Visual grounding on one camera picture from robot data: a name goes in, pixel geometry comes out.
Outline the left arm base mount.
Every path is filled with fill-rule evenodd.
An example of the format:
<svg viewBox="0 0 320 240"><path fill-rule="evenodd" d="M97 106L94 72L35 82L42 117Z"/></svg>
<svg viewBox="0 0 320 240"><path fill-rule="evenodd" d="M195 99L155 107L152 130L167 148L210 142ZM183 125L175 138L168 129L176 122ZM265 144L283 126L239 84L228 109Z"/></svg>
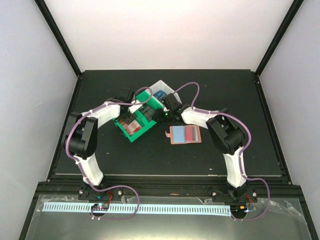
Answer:
<svg viewBox="0 0 320 240"><path fill-rule="evenodd" d="M107 191L96 191L83 183L78 192L78 199L95 203L117 201L121 198L123 190L123 187L117 187Z"/></svg>

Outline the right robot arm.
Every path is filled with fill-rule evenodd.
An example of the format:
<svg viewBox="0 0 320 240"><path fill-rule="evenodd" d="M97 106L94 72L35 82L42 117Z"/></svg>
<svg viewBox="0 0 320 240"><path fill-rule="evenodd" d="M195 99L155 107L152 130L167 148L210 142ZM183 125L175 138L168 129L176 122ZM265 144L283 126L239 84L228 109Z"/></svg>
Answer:
<svg viewBox="0 0 320 240"><path fill-rule="evenodd" d="M215 147L223 154L227 169L226 195L240 201L247 190L247 174L243 151L251 139L244 126L229 113L229 109L209 111L183 105L173 93L162 97L164 109L157 110L153 119L167 125L195 125L209 131Z"/></svg>

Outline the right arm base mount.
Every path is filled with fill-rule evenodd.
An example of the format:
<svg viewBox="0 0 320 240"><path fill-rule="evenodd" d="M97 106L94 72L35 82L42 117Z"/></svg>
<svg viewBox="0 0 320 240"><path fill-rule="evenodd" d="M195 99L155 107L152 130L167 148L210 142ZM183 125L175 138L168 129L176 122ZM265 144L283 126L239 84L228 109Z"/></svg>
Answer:
<svg viewBox="0 0 320 240"><path fill-rule="evenodd" d="M229 183L226 185L214 185L210 189L210 195L214 202L224 203L257 203L257 196L254 196L255 189L248 183L240 187L233 187Z"/></svg>

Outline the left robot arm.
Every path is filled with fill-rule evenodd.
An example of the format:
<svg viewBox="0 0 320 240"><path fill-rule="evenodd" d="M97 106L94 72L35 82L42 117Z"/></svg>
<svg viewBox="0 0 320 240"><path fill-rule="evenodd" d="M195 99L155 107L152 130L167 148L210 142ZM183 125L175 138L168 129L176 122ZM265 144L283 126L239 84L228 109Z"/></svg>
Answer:
<svg viewBox="0 0 320 240"><path fill-rule="evenodd" d="M104 174L99 168L96 149L98 129L105 123L129 113L134 105L135 92L125 88L120 96L109 98L101 105L85 112L72 112L67 118L65 133L61 140L66 155L75 161L83 181L90 186L89 193L97 200L103 199L108 192L102 184Z"/></svg>

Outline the pink leather card holder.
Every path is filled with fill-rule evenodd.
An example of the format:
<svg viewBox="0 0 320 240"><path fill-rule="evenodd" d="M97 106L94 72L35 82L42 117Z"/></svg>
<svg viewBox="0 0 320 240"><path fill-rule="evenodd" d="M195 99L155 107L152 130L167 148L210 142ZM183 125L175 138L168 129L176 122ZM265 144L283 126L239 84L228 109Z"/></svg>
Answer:
<svg viewBox="0 0 320 240"><path fill-rule="evenodd" d="M172 145L197 144L202 142L202 138L201 138L201 142L187 142L186 136L185 136L186 126L197 126L197 125L170 126L169 132L167 131L165 132L166 137L170 139L170 143Z"/></svg>

